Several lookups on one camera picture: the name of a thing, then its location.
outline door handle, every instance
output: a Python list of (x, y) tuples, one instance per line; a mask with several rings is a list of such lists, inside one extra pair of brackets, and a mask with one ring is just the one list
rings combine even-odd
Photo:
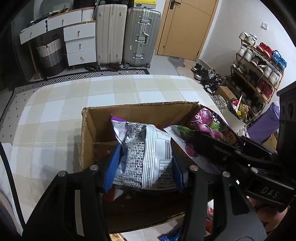
[(171, 3), (170, 3), (170, 9), (174, 9), (174, 5), (175, 5), (175, 4), (179, 4), (179, 5), (181, 5), (180, 2), (177, 2), (177, 1), (175, 1), (175, 0), (172, 0)]

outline person's hand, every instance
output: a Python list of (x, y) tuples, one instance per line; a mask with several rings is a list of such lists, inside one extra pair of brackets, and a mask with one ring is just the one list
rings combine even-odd
[(263, 222), (266, 222), (266, 225), (265, 225), (266, 232), (270, 232), (274, 230), (288, 211), (288, 208), (286, 208), (285, 211), (283, 211), (282, 213), (279, 213), (275, 207), (271, 207), (271, 206), (257, 208), (262, 205), (260, 201), (254, 198), (249, 198), (249, 201), (252, 204), (252, 206), (255, 208), (258, 217)]

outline silver suitcase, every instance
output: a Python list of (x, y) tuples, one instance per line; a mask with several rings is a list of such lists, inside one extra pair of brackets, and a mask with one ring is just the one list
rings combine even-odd
[(127, 6), (123, 4), (98, 6), (96, 14), (96, 59), (98, 64), (122, 62), (126, 12)]
[(130, 65), (150, 68), (161, 13), (148, 8), (129, 8), (123, 43), (124, 67)]

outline rug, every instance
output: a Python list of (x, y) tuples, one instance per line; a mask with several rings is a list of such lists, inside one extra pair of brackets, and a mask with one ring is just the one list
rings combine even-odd
[[(53, 77), (48, 80), (29, 82), (27, 85), (15, 88), (14, 91), (12, 92), (12, 95), (0, 119), (0, 141), (2, 143), (13, 142), (18, 120), (22, 114), (22, 111), (26, 105), (26, 102), (31, 97), (31, 95), (35, 91), (37, 91), (39, 88), (43, 86), (71, 81), (71, 80), (79, 80), (79, 79), (86, 79), (86, 78), (92, 78), (92, 77), (114, 76), (114, 75), (130, 75), (130, 74), (142, 75), (142, 74), (150, 74), (150, 73), (147, 69), (137, 69), (137, 68), (123, 69), (123, 70), (104, 69), (99, 71), (66, 74), (58, 77)], [(4, 120), (7, 114), (9, 114), (8, 116), (9, 122), (6, 122), (5, 126), (3, 126)]]
[(174, 66), (180, 76), (195, 80), (194, 74), (191, 71), (191, 68), (196, 64), (195, 61), (176, 57), (168, 57), (168, 61)]

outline wall outlet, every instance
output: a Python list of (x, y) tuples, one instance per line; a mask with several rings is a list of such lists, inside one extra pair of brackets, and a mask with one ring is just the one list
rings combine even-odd
[(262, 26), (261, 27), (264, 28), (265, 30), (267, 30), (268, 24), (267, 23), (262, 23)]

